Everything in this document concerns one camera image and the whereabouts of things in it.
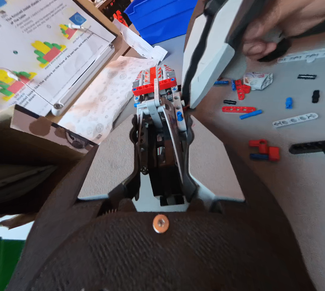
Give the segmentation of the grey red lego vehicle model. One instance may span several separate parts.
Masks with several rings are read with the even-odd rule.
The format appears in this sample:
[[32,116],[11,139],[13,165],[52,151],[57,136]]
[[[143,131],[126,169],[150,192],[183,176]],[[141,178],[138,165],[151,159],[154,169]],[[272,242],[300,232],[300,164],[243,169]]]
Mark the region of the grey red lego vehicle model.
[[182,176],[187,107],[175,71],[166,64],[141,70],[132,93],[138,117],[140,171],[149,176],[160,206],[183,206],[187,204]]

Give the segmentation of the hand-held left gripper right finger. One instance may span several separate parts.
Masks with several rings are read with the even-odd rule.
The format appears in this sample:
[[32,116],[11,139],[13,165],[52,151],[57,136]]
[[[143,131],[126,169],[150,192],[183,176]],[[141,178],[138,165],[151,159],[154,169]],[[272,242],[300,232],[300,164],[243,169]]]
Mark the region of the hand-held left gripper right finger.
[[187,124],[183,171],[187,199],[245,202],[224,144],[193,115]]

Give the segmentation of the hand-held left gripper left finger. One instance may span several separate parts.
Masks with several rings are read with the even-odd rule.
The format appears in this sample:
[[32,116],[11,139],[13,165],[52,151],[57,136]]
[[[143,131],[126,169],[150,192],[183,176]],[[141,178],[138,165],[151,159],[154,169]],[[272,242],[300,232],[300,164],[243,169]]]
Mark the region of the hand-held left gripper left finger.
[[138,194],[140,165],[137,130],[137,115],[130,115],[99,144],[78,199],[104,199],[115,193],[132,199]]

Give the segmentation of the black angled lego beam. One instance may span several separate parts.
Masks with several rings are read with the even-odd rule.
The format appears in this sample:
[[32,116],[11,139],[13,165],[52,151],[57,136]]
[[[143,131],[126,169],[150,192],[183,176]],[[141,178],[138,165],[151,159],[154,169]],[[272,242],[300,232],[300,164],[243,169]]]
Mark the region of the black angled lego beam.
[[289,147],[289,152],[293,155],[309,153],[325,153],[325,141],[296,143]]

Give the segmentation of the green plastic bin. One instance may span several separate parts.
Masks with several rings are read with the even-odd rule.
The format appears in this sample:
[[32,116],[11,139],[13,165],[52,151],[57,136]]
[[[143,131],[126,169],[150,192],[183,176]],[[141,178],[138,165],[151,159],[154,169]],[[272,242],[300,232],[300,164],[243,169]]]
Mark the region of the green plastic bin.
[[9,284],[15,267],[21,257],[24,240],[8,240],[0,238],[0,290],[4,291]]

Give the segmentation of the red T-shaped lego beam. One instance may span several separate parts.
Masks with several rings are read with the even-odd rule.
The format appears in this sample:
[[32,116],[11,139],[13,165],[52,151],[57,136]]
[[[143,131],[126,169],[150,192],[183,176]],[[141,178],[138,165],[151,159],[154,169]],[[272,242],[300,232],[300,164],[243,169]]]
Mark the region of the red T-shaped lego beam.
[[251,87],[242,83],[241,80],[235,80],[235,87],[238,95],[238,100],[244,100],[246,94],[250,93]]

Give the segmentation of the red connector with blue pin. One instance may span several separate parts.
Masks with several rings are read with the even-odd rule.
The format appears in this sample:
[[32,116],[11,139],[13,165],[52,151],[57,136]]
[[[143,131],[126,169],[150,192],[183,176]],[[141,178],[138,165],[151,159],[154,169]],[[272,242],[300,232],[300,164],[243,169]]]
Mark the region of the red connector with blue pin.
[[249,147],[257,148],[258,153],[250,154],[251,160],[267,160],[270,162],[280,161],[280,148],[269,146],[265,139],[250,140]]

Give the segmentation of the person's right hand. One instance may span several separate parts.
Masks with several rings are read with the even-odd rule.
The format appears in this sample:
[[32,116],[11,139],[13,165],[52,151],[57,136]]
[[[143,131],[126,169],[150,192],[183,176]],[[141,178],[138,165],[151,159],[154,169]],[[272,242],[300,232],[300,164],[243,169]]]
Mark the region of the person's right hand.
[[277,27],[287,37],[298,36],[324,21],[325,0],[272,0],[260,17],[247,27],[243,36],[242,53],[258,60],[277,46],[263,37]]

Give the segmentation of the white holder rail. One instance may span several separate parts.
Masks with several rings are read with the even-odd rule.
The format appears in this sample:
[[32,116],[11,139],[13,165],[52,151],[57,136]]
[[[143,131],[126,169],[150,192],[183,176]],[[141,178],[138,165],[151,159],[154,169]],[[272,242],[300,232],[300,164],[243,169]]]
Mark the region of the white holder rail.
[[61,93],[56,99],[51,108],[51,113],[54,116],[59,116],[64,113],[73,100],[79,93],[86,88],[92,81],[93,77],[106,65],[109,59],[115,53],[115,46],[109,43],[108,47],[96,58],[95,61],[77,78],[72,82],[67,92]]

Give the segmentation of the red thin lego beam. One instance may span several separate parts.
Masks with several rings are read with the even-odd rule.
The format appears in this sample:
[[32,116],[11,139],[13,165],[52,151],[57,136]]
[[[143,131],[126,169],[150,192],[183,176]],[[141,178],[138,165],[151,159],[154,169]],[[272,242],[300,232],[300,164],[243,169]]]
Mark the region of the red thin lego beam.
[[246,107],[246,106],[223,106],[223,113],[239,113],[239,114],[247,114],[256,111],[255,107]]

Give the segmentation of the blue plastic bin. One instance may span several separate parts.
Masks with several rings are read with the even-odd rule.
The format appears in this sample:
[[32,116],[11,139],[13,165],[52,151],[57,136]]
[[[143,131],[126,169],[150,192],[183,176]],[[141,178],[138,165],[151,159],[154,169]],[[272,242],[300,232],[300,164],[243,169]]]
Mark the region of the blue plastic bin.
[[198,0],[133,0],[125,14],[150,45],[186,33]]

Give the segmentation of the white printed lego panel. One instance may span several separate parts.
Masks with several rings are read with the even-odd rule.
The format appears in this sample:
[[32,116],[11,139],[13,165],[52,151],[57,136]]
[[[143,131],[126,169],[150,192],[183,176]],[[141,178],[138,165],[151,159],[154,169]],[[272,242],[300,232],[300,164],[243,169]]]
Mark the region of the white printed lego panel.
[[243,83],[251,90],[264,90],[273,82],[273,73],[249,72],[243,76]]

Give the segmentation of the light grey thin lego beam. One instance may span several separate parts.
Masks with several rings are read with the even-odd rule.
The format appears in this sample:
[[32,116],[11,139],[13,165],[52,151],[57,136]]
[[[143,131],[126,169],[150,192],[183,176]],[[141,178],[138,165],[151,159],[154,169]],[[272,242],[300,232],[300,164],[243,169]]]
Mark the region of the light grey thin lego beam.
[[294,116],[291,118],[286,118],[286,119],[281,119],[281,120],[275,121],[272,123],[272,126],[275,128],[280,128],[280,127],[284,127],[284,126],[295,125],[295,124],[311,121],[311,120],[314,120],[317,118],[319,118],[318,114],[307,113],[307,114],[302,114],[302,115]]

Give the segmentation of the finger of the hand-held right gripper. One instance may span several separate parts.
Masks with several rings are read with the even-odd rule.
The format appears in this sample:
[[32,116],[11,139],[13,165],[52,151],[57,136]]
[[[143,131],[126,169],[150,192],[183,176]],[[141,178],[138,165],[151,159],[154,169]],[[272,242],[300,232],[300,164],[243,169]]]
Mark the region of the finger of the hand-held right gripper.
[[189,99],[190,83],[193,78],[193,66],[192,58],[193,54],[200,42],[204,27],[207,22],[207,17],[204,14],[198,16],[191,29],[187,45],[185,46],[183,55],[183,67],[182,67],[182,97],[183,99]]
[[242,2],[243,0],[227,0],[212,18],[206,38],[203,39],[203,54],[190,84],[189,106],[192,109],[198,106],[235,54],[226,38]]

